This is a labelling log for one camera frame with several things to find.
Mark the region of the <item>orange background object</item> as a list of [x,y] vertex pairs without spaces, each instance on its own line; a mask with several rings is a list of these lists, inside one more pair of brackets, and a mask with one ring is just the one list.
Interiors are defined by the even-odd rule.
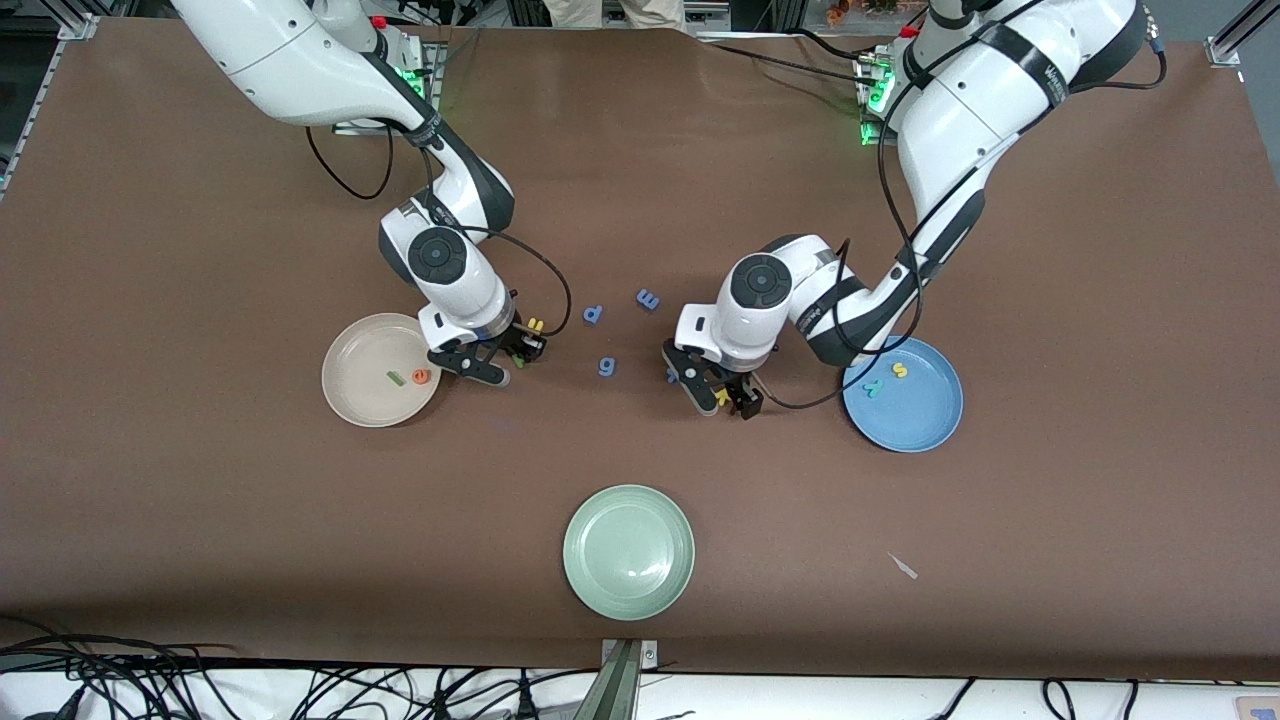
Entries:
[[905,22],[914,0],[829,0],[826,22],[836,27],[847,23]]

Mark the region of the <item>grey metal post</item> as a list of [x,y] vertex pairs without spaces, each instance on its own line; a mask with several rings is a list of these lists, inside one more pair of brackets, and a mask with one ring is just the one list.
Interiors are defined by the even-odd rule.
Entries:
[[641,641],[614,641],[572,720],[634,720],[643,660]]

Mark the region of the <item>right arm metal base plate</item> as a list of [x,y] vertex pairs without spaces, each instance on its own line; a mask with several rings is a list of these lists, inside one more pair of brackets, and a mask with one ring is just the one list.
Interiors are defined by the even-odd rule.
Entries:
[[[448,46],[445,44],[426,42],[420,38],[408,44],[408,49],[402,51],[393,63],[393,69],[422,100],[428,101],[433,109],[440,110],[442,86],[445,74],[445,61],[448,60]],[[370,136],[380,135],[388,129],[385,122],[371,118],[347,120],[330,127],[333,135],[344,136]]]

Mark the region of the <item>aluminium table frame rail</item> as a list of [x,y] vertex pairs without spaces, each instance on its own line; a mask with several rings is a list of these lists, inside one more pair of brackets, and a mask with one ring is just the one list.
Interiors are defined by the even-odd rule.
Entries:
[[1236,67],[1239,51],[1271,20],[1280,18],[1280,0],[1249,0],[1216,35],[1204,41],[1212,67]]
[[0,201],[70,42],[91,38],[99,17],[78,0],[50,0],[42,15],[0,3]]

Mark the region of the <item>blue plate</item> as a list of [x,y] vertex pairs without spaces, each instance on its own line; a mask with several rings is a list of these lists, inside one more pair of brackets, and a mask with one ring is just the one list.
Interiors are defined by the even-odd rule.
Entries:
[[[920,454],[940,447],[963,418],[963,386],[954,365],[924,341],[897,336],[895,346],[858,366],[844,370],[842,402],[854,427],[872,443],[900,454]],[[910,373],[899,379],[891,366],[904,363]],[[884,386],[877,398],[861,387],[874,380]]]

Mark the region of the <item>beige brown plate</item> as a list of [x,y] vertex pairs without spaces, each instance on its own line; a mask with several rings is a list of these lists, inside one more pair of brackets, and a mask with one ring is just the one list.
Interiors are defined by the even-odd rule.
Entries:
[[[416,386],[415,369],[428,368],[431,380]],[[396,386],[387,372],[397,372]],[[419,319],[397,313],[362,318],[343,329],[323,361],[323,392],[330,409],[351,424],[394,427],[422,411],[442,380],[442,369],[428,359]]]

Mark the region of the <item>pale green plate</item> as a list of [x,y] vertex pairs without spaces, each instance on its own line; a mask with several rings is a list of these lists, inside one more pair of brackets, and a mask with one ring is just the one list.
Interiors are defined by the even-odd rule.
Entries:
[[612,486],[586,498],[564,532],[570,587],[593,612],[616,621],[654,618],[687,589],[696,562],[682,509],[649,486]]

